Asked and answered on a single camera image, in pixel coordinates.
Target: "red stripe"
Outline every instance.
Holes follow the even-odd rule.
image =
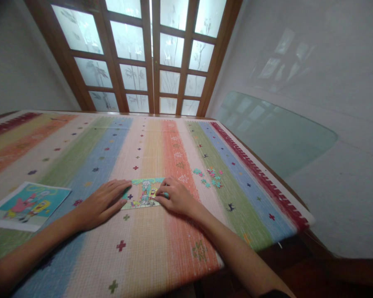
[[[298,232],[308,228],[309,223],[301,213],[290,203],[284,194],[270,181],[270,179],[260,170],[258,166],[247,156],[247,154],[228,136],[228,134],[216,122],[211,122],[211,125],[227,142],[232,150],[239,156],[240,160],[247,166],[258,183],[270,194],[280,210],[288,216],[288,218],[297,227]]]
[[[20,126],[20,125],[32,120],[33,118],[35,118],[39,115],[41,115],[41,113],[26,113],[26,114],[23,114],[19,117],[12,118],[11,120],[8,120],[7,122],[1,123],[0,124],[0,135],[5,133],[5,132],[8,132],[9,130],[11,130],[11,129],[17,127],[17,126]]]

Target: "left hand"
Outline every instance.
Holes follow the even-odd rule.
[[[126,188],[131,180],[112,180],[98,188],[83,203],[66,215],[75,232],[91,230],[107,221],[119,211],[127,200],[122,199],[109,206]]]

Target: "green stripe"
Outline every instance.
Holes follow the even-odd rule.
[[[74,145],[70,146],[58,161],[55,161],[50,171],[38,183],[66,187],[72,181],[80,166],[86,161],[112,121],[113,117],[101,117],[89,125],[78,137]]]
[[[102,138],[113,117],[96,119],[70,146],[54,161],[47,174],[37,183],[66,187],[91,151]],[[0,259],[28,241],[34,233],[0,228]]]
[[[206,170],[204,171],[203,179],[210,183],[211,187],[216,189],[224,210],[229,209],[228,204],[233,203],[235,210],[225,213],[236,233],[242,239],[244,239],[245,234],[250,241],[250,246],[254,250],[261,250],[272,245],[273,240],[266,226],[261,222],[237,180],[233,177],[199,123],[188,121],[187,124],[191,125],[188,126],[189,133],[196,144],[200,159],[204,163],[206,169],[213,167],[217,175],[219,175],[218,172],[220,170],[223,171],[223,174],[219,175],[221,177],[219,181],[223,185],[222,188],[218,188],[211,184],[211,177]]]

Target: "printed cartoon picture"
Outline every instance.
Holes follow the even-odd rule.
[[[164,178],[132,180],[133,187],[123,195],[123,199],[128,202],[122,209],[159,206],[154,198],[163,180]]]
[[[0,227],[36,231],[69,193],[66,188],[23,183],[0,201]]]

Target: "glass door panel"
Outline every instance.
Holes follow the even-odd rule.
[[[115,93],[89,91],[92,102],[99,112],[119,112]]]
[[[160,98],[160,113],[161,114],[175,114],[177,107],[177,99],[169,97]]]
[[[112,88],[105,61],[75,57],[76,64],[87,86]]]
[[[145,61],[144,37],[141,27],[111,21],[113,38],[119,58]]]
[[[189,61],[189,69],[207,72],[213,50],[214,45],[194,40],[194,42],[192,43],[192,53],[191,59]]]
[[[160,24],[185,31],[187,11],[188,0],[160,0]]]
[[[181,115],[196,116],[199,108],[199,101],[184,99],[182,102]]]
[[[148,96],[126,94],[128,109],[132,113],[149,113]]]
[[[160,64],[181,67],[184,39],[160,33]]]
[[[160,71],[160,92],[178,94],[180,74],[177,72]]]
[[[200,0],[195,32],[216,38],[226,0]]]
[[[206,77],[189,74],[186,77],[185,95],[201,97]]]
[[[120,70],[125,89],[145,91],[148,89],[145,67],[120,64]]]
[[[103,54],[92,14],[51,5],[72,50]]]
[[[109,11],[141,18],[141,3],[139,0],[105,0]]]

